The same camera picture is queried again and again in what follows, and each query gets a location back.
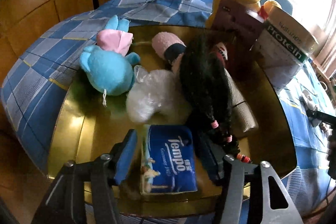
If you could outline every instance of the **white plastic bag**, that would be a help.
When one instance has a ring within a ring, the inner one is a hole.
[[[135,66],[134,73],[135,83],[126,99],[132,122],[147,122],[155,112],[160,112],[168,123],[185,123],[192,109],[171,71],[160,69],[148,73],[143,67]]]

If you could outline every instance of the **blue checkered tablecloth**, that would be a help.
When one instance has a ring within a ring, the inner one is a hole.
[[[204,27],[211,13],[212,1],[111,0],[97,10],[58,23],[37,39],[14,64],[1,89],[8,120],[35,165],[42,171],[46,170],[53,129],[68,87],[79,69],[78,58],[84,47],[95,43],[97,32],[113,15],[127,17],[131,26]],[[305,214],[325,198],[330,177],[325,159],[327,139],[307,119],[300,101],[303,89],[310,92],[321,111],[331,115],[335,112],[309,63],[279,95],[298,162],[296,170],[283,183],[300,213]],[[241,223],[246,223],[248,201],[243,203],[243,208]],[[210,223],[211,217],[188,218],[186,223]]]

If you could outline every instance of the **plush bear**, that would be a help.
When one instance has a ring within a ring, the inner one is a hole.
[[[104,105],[106,95],[118,96],[134,84],[132,66],[140,62],[140,57],[135,52],[126,55],[133,38],[128,27],[128,20],[113,16],[97,34],[97,45],[85,47],[80,56],[91,85],[104,94]]]

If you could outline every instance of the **wooden floor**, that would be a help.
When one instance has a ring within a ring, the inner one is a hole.
[[[20,144],[0,132],[0,196],[20,224],[30,224],[49,187]]]

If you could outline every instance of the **protein powder container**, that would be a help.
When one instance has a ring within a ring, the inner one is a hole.
[[[279,93],[298,73],[317,45],[315,37],[280,8],[273,6],[253,49],[258,64]]]

